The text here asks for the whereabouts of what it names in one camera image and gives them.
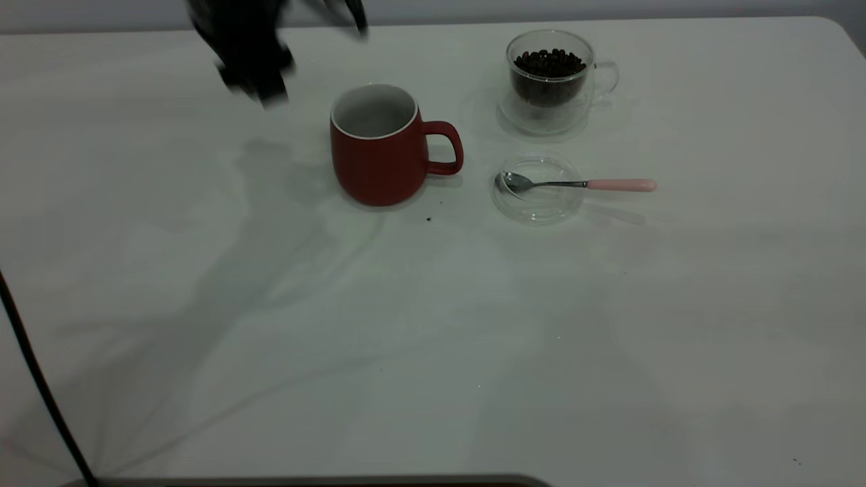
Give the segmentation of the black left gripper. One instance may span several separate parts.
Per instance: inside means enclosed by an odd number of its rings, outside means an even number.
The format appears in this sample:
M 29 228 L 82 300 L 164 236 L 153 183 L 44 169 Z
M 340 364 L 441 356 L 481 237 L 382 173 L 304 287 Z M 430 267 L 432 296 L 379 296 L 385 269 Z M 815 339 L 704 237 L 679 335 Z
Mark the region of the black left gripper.
M 277 29 L 288 1 L 188 1 L 193 28 L 223 64 L 217 71 L 229 91 L 254 93 L 269 107 L 288 100 L 285 74 L 294 58 Z M 256 90 L 247 77 L 256 75 Z

